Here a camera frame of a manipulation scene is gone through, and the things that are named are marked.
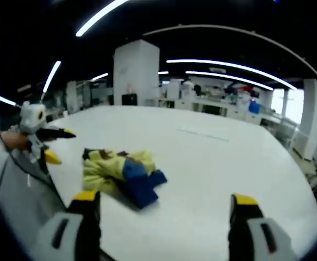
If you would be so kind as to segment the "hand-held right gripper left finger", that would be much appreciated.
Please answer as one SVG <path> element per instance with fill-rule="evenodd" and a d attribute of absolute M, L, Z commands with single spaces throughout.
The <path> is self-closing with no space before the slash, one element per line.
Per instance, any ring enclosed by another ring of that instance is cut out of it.
<path fill-rule="evenodd" d="M 100 193 L 78 193 L 39 230 L 35 260 L 100 260 Z"/>

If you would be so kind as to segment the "person's left hand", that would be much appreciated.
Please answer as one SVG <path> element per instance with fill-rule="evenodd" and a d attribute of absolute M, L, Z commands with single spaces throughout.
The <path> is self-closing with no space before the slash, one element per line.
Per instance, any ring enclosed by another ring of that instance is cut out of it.
<path fill-rule="evenodd" d="M 3 131 L 1 137 L 8 150 L 29 151 L 31 148 L 28 137 L 22 133 Z"/>

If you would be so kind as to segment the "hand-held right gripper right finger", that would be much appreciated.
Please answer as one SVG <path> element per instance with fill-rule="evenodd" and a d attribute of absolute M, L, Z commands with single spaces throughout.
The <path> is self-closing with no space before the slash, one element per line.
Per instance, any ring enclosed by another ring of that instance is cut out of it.
<path fill-rule="evenodd" d="M 231 195 L 229 226 L 229 260 L 297 260 L 290 237 L 255 199 Z"/>

